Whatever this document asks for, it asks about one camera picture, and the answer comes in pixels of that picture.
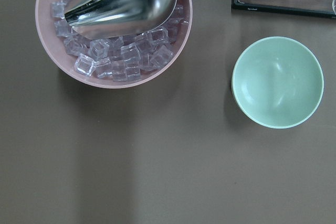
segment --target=pile of ice cubes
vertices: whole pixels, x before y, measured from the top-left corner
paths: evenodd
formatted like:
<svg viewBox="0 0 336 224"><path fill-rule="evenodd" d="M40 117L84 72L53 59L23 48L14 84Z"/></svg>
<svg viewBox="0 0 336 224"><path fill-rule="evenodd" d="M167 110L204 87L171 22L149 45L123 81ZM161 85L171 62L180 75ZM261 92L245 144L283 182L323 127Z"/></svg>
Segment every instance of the pile of ice cubes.
<svg viewBox="0 0 336 224"><path fill-rule="evenodd" d="M77 56L75 71L85 76L111 78L113 81L141 79L141 73L163 68L173 58L173 44L184 21L183 5L177 4L172 15L160 27L142 34L90 40L77 34L64 19L71 0L51 4L56 36L63 39L66 53Z"/></svg>

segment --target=bowl rim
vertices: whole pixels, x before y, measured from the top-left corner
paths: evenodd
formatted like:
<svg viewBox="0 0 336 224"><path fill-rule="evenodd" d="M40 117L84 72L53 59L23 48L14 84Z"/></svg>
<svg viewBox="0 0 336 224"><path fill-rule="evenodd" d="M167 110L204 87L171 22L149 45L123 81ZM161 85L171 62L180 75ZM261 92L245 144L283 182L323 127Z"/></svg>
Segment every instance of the bowl rim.
<svg viewBox="0 0 336 224"><path fill-rule="evenodd" d="M107 84L99 84L99 83L94 83L92 81L90 81L90 77L78 77L77 75L75 75L73 72L69 72L67 71L52 55L52 53L50 52L47 42L44 40L43 36L42 36L42 32L41 32L41 25L39 23L40 20L40 16L39 16L39 3L40 0L36 0L35 2L35 25L36 25L36 29L37 29L37 33L38 33L38 37L43 45L44 50L46 51L46 53L48 54L48 56L50 57L50 59L58 66L59 69L61 69L64 73L66 73L67 75L71 76L72 78L85 83L87 85L93 86L93 87L98 87L98 88L106 88L106 89L122 89L122 88L130 88L130 87L134 87L134 86L138 86L141 85L143 83L146 83L154 78L156 78L157 76L159 76L160 74L162 74L167 68L169 68L174 62L175 60L179 57L179 55L181 54L182 50L184 49L187 40L189 38L190 32L191 32L191 26L192 26L192 22L193 22L193 3L192 0L188 0L189 1L189 24L185 33L185 37L182 41L181 46L179 47L178 51L176 52L176 54L174 55L173 59L166 65L164 66L162 69L160 69L158 72L152 74L151 76L146 77L145 79L142 79L140 81L136 81L133 83L127 83L127 84L120 84L118 83L118 85L107 85Z"/></svg>
<svg viewBox="0 0 336 224"><path fill-rule="evenodd" d="M257 120L256 118L254 118L253 116L251 116L245 109L244 107L242 106L242 104L240 103L239 101L239 98L238 98L238 95L236 93L236 87L235 87L235 75L237 73L237 68L238 68L238 65L239 65L239 62L241 61L241 59L244 57L244 55L246 55L246 52L251 48L251 47L254 47L256 44L260 43L260 42L263 42L265 40L271 40L271 39L280 39L280 40L287 40L287 41L290 41L292 43L295 43L299 46L301 46L305 51L307 51L307 53L310 55L310 57L315 61L316 63L316 67L318 68L318 73L319 73L319 77L321 78L321 83L320 83L320 86L321 86L321 91L320 91L320 96L319 96L319 100L317 102L317 104L315 105L315 107L313 108L313 110L305 117L303 118L302 120L300 120L299 122L296 122L294 124L288 124L288 125L284 125L284 126L276 126L276 125L271 125L271 124L267 124L267 123L263 123L259 120ZM316 58L316 56L312 53L312 51L306 47L304 44L302 44L301 42L298 42L297 40L295 39L292 39L292 38L288 38L288 37L283 37L283 36L271 36L271 37L266 37L266 38L263 38L263 39L260 39L254 43L252 43L250 46L248 46L239 56L239 58L237 59L236 63L235 63L235 66L234 66L234 69L233 69L233 73L232 73L232 78L231 78L231 90L232 90L232 94L233 94L233 97L234 97L234 100L235 102L237 103L237 105L239 106L239 108L244 112L245 115L247 115L251 120L253 120L254 122L262 125L262 126L265 126L265 127L269 127L269 128L273 128L273 129L287 129L287 128L291 128L291 127L294 127L294 126L297 126L301 123L303 123L304 121L306 121L308 118L310 118L316 111L316 109L318 108L318 106L320 105L321 103L321 100L322 100L322 97L323 97L323 92L324 92L324 77L323 77L323 71L322 71L322 68Z"/></svg>

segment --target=metal scoop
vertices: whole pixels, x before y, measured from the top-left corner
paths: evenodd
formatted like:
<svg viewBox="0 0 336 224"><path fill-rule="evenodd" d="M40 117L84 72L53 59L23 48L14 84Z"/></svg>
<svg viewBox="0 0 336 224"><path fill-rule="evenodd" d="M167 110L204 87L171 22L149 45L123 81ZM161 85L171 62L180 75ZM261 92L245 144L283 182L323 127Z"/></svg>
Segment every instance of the metal scoop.
<svg viewBox="0 0 336 224"><path fill-rule="evenodd" d="M164 23L175 4L176 0L72 0L65 19L89 39L138 34Z"/></svg>

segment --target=bowl of ice cubes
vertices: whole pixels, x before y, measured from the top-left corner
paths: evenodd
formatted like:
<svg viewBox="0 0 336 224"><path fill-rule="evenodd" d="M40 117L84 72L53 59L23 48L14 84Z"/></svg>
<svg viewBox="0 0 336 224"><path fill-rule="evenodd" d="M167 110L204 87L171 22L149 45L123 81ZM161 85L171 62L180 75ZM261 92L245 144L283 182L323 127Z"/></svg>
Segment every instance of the bowl of ice cubes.
<svg viewBox="0 0 336 224"><path fill-rule="evenodd" d="M128 88L154 79L177 59L191 30L192 1L177 0L169 19L153 30L90 40L77 34L64 19L69 1L36 0L38 35L61 70L95 87Z"/></svg>

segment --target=pink bowl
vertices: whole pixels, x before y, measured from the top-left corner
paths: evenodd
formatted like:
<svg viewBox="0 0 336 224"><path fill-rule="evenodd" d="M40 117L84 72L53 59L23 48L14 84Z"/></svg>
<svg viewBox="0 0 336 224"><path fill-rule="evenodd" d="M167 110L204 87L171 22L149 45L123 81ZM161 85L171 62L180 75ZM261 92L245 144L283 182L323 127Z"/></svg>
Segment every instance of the pink bowl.
<svg viewBox="0 0 336 224"><path fill-rule="evenodd" d="M75 72L74 63L76 61L76 57L66 54L62 39L56 37L55 34L55 20L50 14L50 4L55 1L58 0L36 0L35 21L38 35L44 49L47 51L53 62L71 77L88 85L107 89L120 89L137 86L162 74L177 59L184 48L190 33L193 17L192 0L177 0L178 4L182 4L184 6L184 20L187 25L180 26L177 41L173 45L174 58L162 69L149 73L142 73L142 78L140 80L114 82L112 79L98 79L95 76L86 77Z"/></svg>

